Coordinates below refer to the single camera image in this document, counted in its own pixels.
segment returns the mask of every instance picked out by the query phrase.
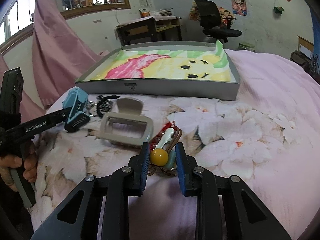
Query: bed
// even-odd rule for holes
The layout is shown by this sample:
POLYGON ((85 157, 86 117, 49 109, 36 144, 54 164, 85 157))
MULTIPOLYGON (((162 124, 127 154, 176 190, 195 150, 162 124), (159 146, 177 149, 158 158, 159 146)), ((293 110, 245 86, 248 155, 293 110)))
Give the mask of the bed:
MULTIPOLYGON (((298 239, 320 207, 320 87, 280 56, 226 52, 241 76, 236 101, 131 96, 144 103, 154 134, 175 121, 187 154, 216 175, 239 175, 298 239)), ((66 94, 49 112, 62 108, 66 94)), ((99 127, 96 117, 77 133, 57 126, 36 141, 34 230, 87 174, 110 175, 139 153, 99 139, 99 127)), ((154 174, 143 196, 130 198, 130 239, 194 239, 195 218, 196 199, 182 196, 178 179, 154 174)))

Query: black office chair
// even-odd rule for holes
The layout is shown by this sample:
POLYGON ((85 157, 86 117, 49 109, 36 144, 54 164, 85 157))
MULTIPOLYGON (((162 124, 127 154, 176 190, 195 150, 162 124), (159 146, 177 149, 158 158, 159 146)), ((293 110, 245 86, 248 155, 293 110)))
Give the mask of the black office chair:
POLYGON ((236 18, 224 18, 228 21, 227 28, 213 29, 213 27, 219 26, 221 24, 221 16, 218 7, 212 1, 195 0, 195 2, 200 14, 200 26, 204 28, 202 31, 204 34, 218 40, 223 40, 224 42, 228 42, 228 37, 241 36, 241 31, 230 29, 231 21, 236 20, 236 18))

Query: chair seat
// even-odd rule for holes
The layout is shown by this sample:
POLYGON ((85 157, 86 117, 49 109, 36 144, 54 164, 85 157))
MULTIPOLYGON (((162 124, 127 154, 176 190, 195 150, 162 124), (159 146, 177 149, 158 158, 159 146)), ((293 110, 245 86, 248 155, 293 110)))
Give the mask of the chair seat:
POLYGON ((203 33, 217 39, 223 39, 227 37, 239 37, 242 34, 241 31, 232 30, 232 29, 210 29, 210 30, 203 30, 203 33))

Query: human hand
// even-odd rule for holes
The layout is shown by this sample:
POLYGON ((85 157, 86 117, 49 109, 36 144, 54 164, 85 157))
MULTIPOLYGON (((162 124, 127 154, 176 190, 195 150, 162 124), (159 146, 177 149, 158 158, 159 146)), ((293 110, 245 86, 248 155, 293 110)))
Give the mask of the human hand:
MULTIPOLYGON (((25 152, 28 157, 24 161, 23 177, 28 182, 35 182, 37 178, 37 162, 38 157, 36 155, 36 148, 32 141, 28 141, 25 144, 25 152)), ((13 191, 18 191, 16 185, 13 182, 9 168, 18 168, 22 165, 22 159, 15 155, 7 155, 4 158, 0 158, 0 175, 6 185, 8 185, 13 191)))

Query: pink drawing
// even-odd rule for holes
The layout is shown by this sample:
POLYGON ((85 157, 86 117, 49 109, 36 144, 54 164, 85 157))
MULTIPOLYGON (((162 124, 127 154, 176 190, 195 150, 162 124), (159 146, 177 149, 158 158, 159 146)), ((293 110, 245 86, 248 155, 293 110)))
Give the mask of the pink drawing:
POLYGON ((116 78, 143 78, 142 69, 149 66, 151 63, 161 58, 169 58, 168 55, 142 55, 138 58, 131 58, 128 62, 110 70, 105 79, 116 78))

